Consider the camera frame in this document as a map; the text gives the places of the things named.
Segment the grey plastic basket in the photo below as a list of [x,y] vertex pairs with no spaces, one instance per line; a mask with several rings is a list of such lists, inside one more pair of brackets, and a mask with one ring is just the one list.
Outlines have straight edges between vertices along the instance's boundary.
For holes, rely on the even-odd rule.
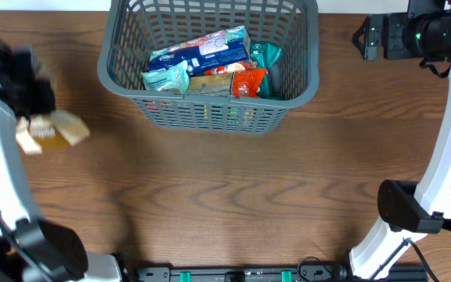
[[[110,92],[129,98],[155,125],[264,134],[319,87],[315,0],[112,0],[97,73]],[[253,42],[283,56],[269,74],[280,99],[147,91],[142,73],[154,50],[214,31],[245,26]]]

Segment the green Nescafe 3in1 bag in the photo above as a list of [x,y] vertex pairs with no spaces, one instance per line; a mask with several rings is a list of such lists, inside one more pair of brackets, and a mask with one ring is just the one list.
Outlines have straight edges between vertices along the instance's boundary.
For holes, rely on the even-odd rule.
[[225,74],[235,71],[250,71],[263,68],[267,70],[261,84],[254,96],[263,99],[283,99],[271,79],[268,69],[273,67],[283,56],[283,50],[274,44],[268,42],[254,42],[250,47],[250,58],[236,63],[230,63],[225,66],[219,66],[206,70],[203,75]]

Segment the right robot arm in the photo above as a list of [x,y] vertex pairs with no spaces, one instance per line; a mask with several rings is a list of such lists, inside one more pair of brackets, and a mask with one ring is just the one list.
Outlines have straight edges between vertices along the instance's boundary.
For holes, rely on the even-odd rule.
[[404,13],[368,16],[353,34],[353,45],[363,59],[417,58],[420,67],[434,71],[436,63],[448,67],[438,72],[449,81],[446,109],[428,168],[419,182],[385,180],[379,187],[379,216],[365,238],[348,253],[335,280],[408,281],[431,274],[397,265],[419,240],[443,230],[451,232],[451,1],[411,0]]

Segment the beige coffee bag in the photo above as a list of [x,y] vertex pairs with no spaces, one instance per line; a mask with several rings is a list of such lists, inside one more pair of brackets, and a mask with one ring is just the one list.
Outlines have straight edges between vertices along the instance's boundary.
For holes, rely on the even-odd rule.
[[22,117],[16,126],[16,141],[25,154],[43,154],[73,147],[90,136],[77,115],[64,110]]

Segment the orange spaghetti packet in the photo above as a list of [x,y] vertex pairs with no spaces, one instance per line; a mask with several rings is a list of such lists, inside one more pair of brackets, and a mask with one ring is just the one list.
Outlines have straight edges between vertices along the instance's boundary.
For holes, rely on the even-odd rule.
[[266,69],[243,70],[228,74],[191,77],[186,90],[190,95],[258,98]]

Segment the Kleenex tissue multipack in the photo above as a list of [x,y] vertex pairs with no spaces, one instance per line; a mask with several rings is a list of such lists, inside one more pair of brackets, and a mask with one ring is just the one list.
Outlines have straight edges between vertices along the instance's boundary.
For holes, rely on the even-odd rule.
[[167,70],[182,61],[187,73],[200,74],[250,58],[250,37],[245,26],[216,31],[191,41],[152,51],[147,71]]

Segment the teal white small sachet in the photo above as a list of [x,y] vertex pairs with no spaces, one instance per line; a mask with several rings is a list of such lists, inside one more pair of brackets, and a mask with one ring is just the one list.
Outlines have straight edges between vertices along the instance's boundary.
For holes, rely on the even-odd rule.
[[174,89],[178,92],[186,92],[190,84],[187,67],[188,62],[183,60],[181,63],[167,70],[142,72],[144,86],[146,90],[151,91],[168,91]]

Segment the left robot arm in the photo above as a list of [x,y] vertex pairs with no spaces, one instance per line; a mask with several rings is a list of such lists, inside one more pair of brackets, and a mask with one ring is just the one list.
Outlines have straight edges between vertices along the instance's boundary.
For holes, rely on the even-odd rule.
[[128,281],[120,256],[87,252],[72,229],[45,219],[31,194],[17,131],[57,114],[33,52],[0,41],[0,281]]

